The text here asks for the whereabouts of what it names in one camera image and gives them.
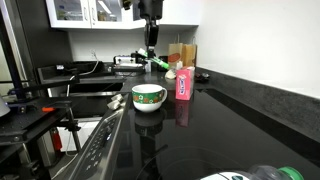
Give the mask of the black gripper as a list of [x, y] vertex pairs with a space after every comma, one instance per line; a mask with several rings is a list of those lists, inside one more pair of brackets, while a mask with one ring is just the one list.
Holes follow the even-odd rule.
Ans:
[[155, 56], [154, 46], [157, 44], [159, 26], [155, 20], [146, 20], [144, 28], [145, 45], [147, 46], [148, 58], [152, 59]]

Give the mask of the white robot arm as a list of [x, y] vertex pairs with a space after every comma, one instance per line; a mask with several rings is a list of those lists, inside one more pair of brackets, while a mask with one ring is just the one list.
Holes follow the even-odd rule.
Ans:
[[159, 25], [157, 21], [162, 18], [163, 0], [138, 0], [140, 17], [145, 20], [144, 28], [147, 58], [155, 56], [155, 46], [158, 40]]

